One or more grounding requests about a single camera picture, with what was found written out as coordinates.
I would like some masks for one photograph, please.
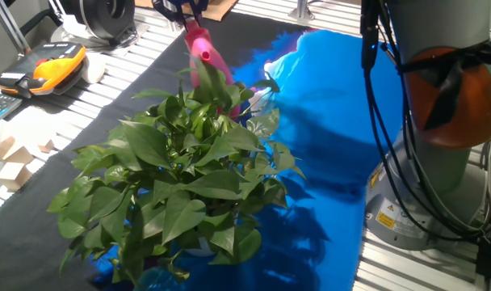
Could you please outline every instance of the green leaf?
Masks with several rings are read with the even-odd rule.
[[[257,179],[263,179],[263,178],[264,178],[263,175],[260,176],[260,174],[258,173],[258,171],[256,171],[256,169],[249,169],[244,175],[244,179],[247,182],[254,182]]]
[[[161,244],[158,244],[158,245],[154,246],[154,250],[152,251],[152,255],[163,255],[166,253],[166,251],[168,251],[167,247],[165,247]]]
[[[296,160],[290,153],[278,151],[278,146],[275,145],[273,149],[273,157],[275,159],[276,170],[285,171],[287,169],[292,169],[296,165]]]
[[[87,150],[97,150],[101,153],[103,153],[106,148],[100,146],[100,145],[86,145],[86,146],[81,146],[75,150],[72,150],[73,152],[77,153],[77,154],[81,154],[82,152],[85,152]]]
[[[260,143],[258,137],[241,126],[230,129],[223,138],[237,149],[262,151],[258,148]]]
[[[207,163],[211,162],[212,160],[216,160],[219,158],[224,158],[229,156],[230,154],[236,154],[238,153],[237,150],[235,150],[229,142],[227,142],[225,139],[222,137],[216,137],[215,141],[213,142],[212,147],[208,151],[206,155],[204,155],[203,158],[201,158],[196,164],[196,167],[201,167],[206,165]]]
[[[163,231],[165,225],[165,206],[157,209],[150,207],[142,209],[143,213],[143,239],[150,238]]]
[[[109,252],[109,249],[99,251],[93,254],[93,260],[99,260],[103,255]]]
[[[279,205],[283,208],[287,208],[287,199],[285,196],[287,192],[283,183],[274,178],[267,178],[263,185],[265,186],[265,195],[263,196],[263,204],[268,205],[270,203]]]
[[[263,200],[257,196],[249,196],[240,204],[239,211],[243,213],[255,214],[263,209]]]
[[[259,175],[276,175],[279,171],[271,167],[267,155],[264,153],[257,153],[254,159],[254,169]]]
[[[112,141],[114,139],[121,139],[122,137],[124,137],[124,126],[120,124],[109,131],[109,137],[107,140]]]
[[[88,177],[76,178],[71,186],[69,186],[68,193],[66,194],[66,200],[70,202],[88,182],[90,182],[90,178]]]
[[[166,202],[163,245],[196,227],[205,215],[206,206],[203,201],[190,200],[188,192],[176,192]]]
[[[180,268],[176,268],[172,264],[168,265],[167,270],[172,274],[172,277],[178,284],[182,284],[185,280],[188,279],[188,277],[190,277],[190,272],[182,270]]]
[[[198,228],[210,243],[221,247],[230,255],[233,255],[235,223],[231,213],[217,217],[205,217]]]
[[[242,102],[245,102],[251,98],[254,97],[254,91],[250,90],[250,89],[243,89],[241,92],[240,92],[240,100]]]
[[[78,249],[78,247],[82,244],[83,237],[76,237],[68,246],[65,255],[62,257],[61,265],[59,266],[59,275],[62,274],[62,268],[65,266],[66,261],[73,255],[73,253]]]
[[[115,152],[116,158],[131,171],[141,171],[141,164],[138,157],[132,152],[125,136],[113,139],[108,142],[111,149]]]
[[[195,167],[195,170],[203,175],[207,175],[213,171],[224,170],[224,167],[222,166],[221,163],[217,162],[216,160],[212,160],[211,162],[207,163],[204,166]]]
[[[247,129],[257,137],[270,137],[279,126],[279,109],[273,109],[270,113],[255,116],[247,121]]]
[[[269,87],[271,89],[271,92],[279,93],[279,87],[276,81],[272,78],[272,76],[268,72],[266,71],[263,72],[267,74],[269,78],[267,80],[261,80],[256,82],[255,84],[253,84],[252,87],[258,87],[258,88]]]
[[[211,102],[213,102],[213,95],[207,95],[200,85],[194,88],[190,94],[190,97],[200,104],[209,105]]]
[[[109,187],[101,187],[94,191],[93,200],[90,207],[90,221],[105,217],[115,211],[122,199],[124,193],[113,190]]]
[[[174,193],[182,189],[183,189],[183,185],[180,183],[171,184],[171,183],[165,183],[160,180],[155,180],[153,205],[156,205],[158,202],[168,199]]]
[[[238,152],[236,152],[235,154],[230,154],[228,156],[228,160],[231,162],[240,162],[242,160],[242,155]]]
[[[102,243],[102,226],[97,225],[94,229],[90,230],[86,234],[86,238],[84,239],[84,247],[87,248],[98,248],[103,249]]]
[[[241,164],[244,166],[244,172],[247,173],[254,169],[254,158],[243,158]]]
[[[175,238],[175,243],[183,249],[200,249],[199,238],[194,229],[183,232]]]
[[[110,167],[113,164],[113,157],[111,155],[103,155],[102,157],[91,161],[81,175],[87,175],[98,169]]]
[[[240,90],[244,90],[246,88],[246,85],[244,82],[238,81],[238,82],[235,82],[235,85],[237,85]]]
[[[276,149],[278,149],[278,151],[281,153],[281,154],[284,154],[284,153],[288,153],[290,154],[291,151],[287,148],[286,145],[284,145],[283,143],[281,142],[277,142],[277,141],[267,141],[267,144],[272,148],[274,149],[276,147]]]
[[[157,108],[159,108],[159,105],[157,105],[157,104],[151,105],[151,106],[147,107],[147,111],[144,113],[146,113],[149,117],[159,117],[159,114],[157,113]]]
[[[121,165],[110,167],[106,171],[106,183],[125,181],[126,174],[128,174],[128,171]]]
[[[120,283],[123,280],[129,280],[129,279],[125,275],[124,271],[121,270],[121,268],[118,268],[117,266],[115,266],[113,269],[113,278],[112,278],[111,283],[116,284],[116,283]]]
[[[100,224],[105,231],[120,245],[124,233],[125,215],[127,214],[127,208],[131,198],[132,192],[125,193],[124,200],[120,203],[116,211],[100,219]]]
[[[190,116],[186,108],[179,106],[177,97],[165,99],[157,108],[158,113],[164,116],[173,126],[185,127],[190,122]]]
[[[66,208],[66,216],[75,213],[84,213],[90,210],[91,199],[93,198],[91,193],[102,186],[104,186],[104,183],[100,179],[92,179],[88,183],[82,185],[77,193],[75,193],[71,202],[69,202],[69,205]]]
[[[103,148],[89,148],[87,150],[83,150],[73,161],[71,161],[71,164],[76,169],[84,170],[91,162],[94,160],[99,160],[103,156],[103,151],[101,149]]]
[[[194,111],[197,107],[199,107],[201,104],[193,99],[186,99],[184,101],[186,108]]]
[[[262,245],[262,235],[250,224],[242,224],[235,229],[233,256],[219,252],[209,264],[241,264],[251,259]]]
[[[197,140],[197,137],[193,133],[188,133],[184,137],[184,142],[183,142],[183,148],[187,149],[192,146],[198,146],[200,145],[200,142]]]
[[[184,108],[184,93],[183,93],[183,81],[182,80],[179,80],[178,101],[179,101],[179,106]]]
[[[204,124],[203,124],[203,128],[205,128],[205,126],[208,126],[208,127],[211,126],[211,130],[215,130],[215,124],[210,125],[210,123],[211,123],[211,121],[209,119],[206,119],[206,122],[204,122]],[[215,130],[215,132],[212,133],[211,130],[204,134],[204,136],[206,136],[206,137],[208,136],[208,134],[211,134],[208,138],[203,140],[204,144],[212,145],[213,142],[215,142],[216,138],[220,137],[222,135],[222,131],[224,129],[223,129],[223,126],[219,125],[219,127]]]
[[[305,176],[304,176],[303,171],[301,171],[301,169],[300,169],[298,166],[296,166],[296,165],[295,165],[295,166],[293,166],[291,169],[292,169],[292,170],[293,170],[295,173],[297,173],[298,175],[300,175],[300,176],[301,176],[301,178],[303,178],[303,179],[307,179],[307,177],[305,177]]]
[[[144,97],[161,97],[161,98],[168,98],[172,96],[171,93],[161,90],[161,89],[145,89],[142,92],[134,95],[132,98],[144,98]]]
[[[262,177],[257,178],[257,179],[253,179],[250,182],[240,183],[240,193],[241,193],[242,199],[246,200],[247,196],[249,196],[249,194],[256,188],[256,186],[258,186],[258,184],[260,182],[262,182]]]
[[[170,169],[166,153],[166,136],[145,124],[122,121],[125,137],[132,152],[147,163]]]
[[[66,216],[63,213],[59,214],[59,233],[63,238],[76,238],[86,231],[87,217],[84,213],[74,213]]]
[[[252,214],[239,213],[238,218],[241,219],[244,224],[252,225],[255,228],[262,226]]]
[[[193,69],[193,68],[187,68],[187,69],[183,69],[183,70],[180,70],[179,72],[175,73],[174,77],[179,77],[179,75],[181,74],[185,74],[185,73],[188,73],[188,72],[196,72],[197,70],[196,69]]]
[[[136,235],[128,235],[125,238],[125,243],[118,250],[120,259],[120,270],[124,271],[125,275],[136,286],[138,279],[143,273],[143,243],[141,237]]]
[[[240,199],[239,181],[235,173],[221,170],[213,171],[184,187],[207,198],[237,200]]]
[[[68,188],[59,192],[59,194],[53,198],[52,203],[50,203],[50,206],[46,211],[49,213],[59,213],[62,211],[63,207],[69,203],[67,194]]]
[[[241,103],[240,88],[237,85],[227,85],[226,86],[229,97],[231,97],[231,108],[237,106]]]
[[[138,112],[132,117],[132,121],[147,124],[148,126],[154,126],[157,122],[157,118],[151,116],[148,112]]]

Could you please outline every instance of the yellow label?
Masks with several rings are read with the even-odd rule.
[[[382,212],[378,213],[378,216],[376,217],[376,220],[380,222],[381,224],[387,226],[388,228],[392,229],[394,226],[395,220],[390,218],[389,216],[383,214]]]
[[[371,177],[371,182],[370,182],[370,185],[369,185],[369,188],[370,189],[373,189],[373,187],[375,187],[376,180],[378,179],[378,176],[379,175],[380,175],[380,170],[376,170],[376,172],[373,173],[373,176]]]

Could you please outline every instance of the warning label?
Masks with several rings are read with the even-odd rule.
[[[385,169],[382,166],[379,166],[373,174],[371,175],[369,188],[373,189],[375,187],[376,182],[381,181],[385,177]]]
[[[418,213],[411,213],[411,215],[416,221],[420,222],[423,227],[428,227],[432,220],[432,217],[428,215]],[[389,229],[411,238],[424,238],[426,235],[423,230],[420,230],[415,226],[407,215],[405,215],[400,206],[385,198],[376,215],[376,220],[382,225],[387,226]]]
[[[376,220],[378,222],[380,222],[381,224],[387,226],[390,229],[392,229],[394,227],[394,223],[396,222],[394,219],[392,219],[389,216],[383,214],[382,212],[378,213],[378,216],[376,217]]]

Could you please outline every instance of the white pot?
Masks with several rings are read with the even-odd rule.
[[[199,257],[207,257],[215,255],[215,253],[210,250],[210,246],[208,245],[208,241],[206,241],[205,237],[199,238],[200,249],[187,249],[184,250],[190,255],[199,256]]]

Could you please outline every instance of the metal frame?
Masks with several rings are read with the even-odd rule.
[[[25,36],[19,30],[18,24],[15,22],[14,17],[12,17],[9,8],[3,0],[0,0],[0,23],[12,41],[12,44],[18,50],[19,57],[24,57],[31,52],[30,45],[28,45]]]
[[[297,0],[297,8],[288,16],[295,19],[314,20],[316,16],[308,8],[308,0]]]

